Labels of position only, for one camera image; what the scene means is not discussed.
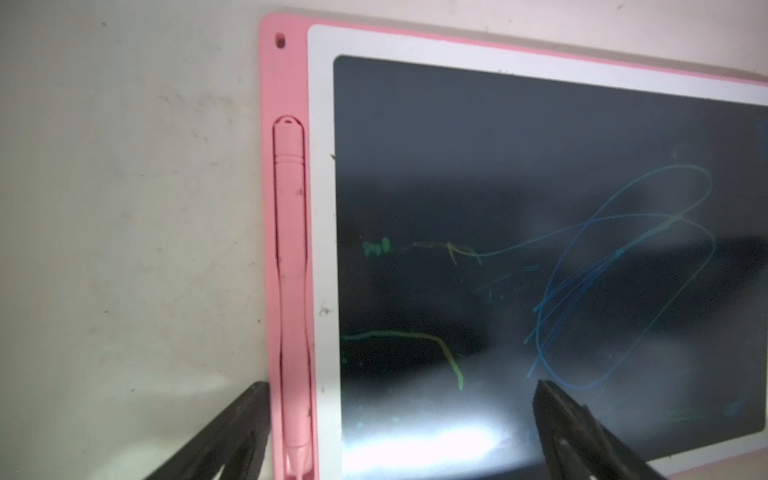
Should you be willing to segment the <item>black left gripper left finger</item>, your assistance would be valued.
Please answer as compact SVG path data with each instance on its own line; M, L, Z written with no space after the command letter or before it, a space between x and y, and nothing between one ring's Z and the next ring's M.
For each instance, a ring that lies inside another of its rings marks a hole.
M269 384L255 382L147 480L256 479L270 429Z

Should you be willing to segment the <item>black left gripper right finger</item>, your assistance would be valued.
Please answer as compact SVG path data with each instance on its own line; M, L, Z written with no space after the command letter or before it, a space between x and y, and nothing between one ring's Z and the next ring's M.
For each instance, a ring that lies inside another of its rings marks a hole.
M552 479L663 477L554 382L537 383L533 411Z

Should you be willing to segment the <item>pink writing tablet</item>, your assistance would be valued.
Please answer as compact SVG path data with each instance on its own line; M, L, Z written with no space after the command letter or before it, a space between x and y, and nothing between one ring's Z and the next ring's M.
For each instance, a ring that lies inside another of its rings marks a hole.
M272 14L277 479L540 479L542 381L663 474L767 446L767 88Z

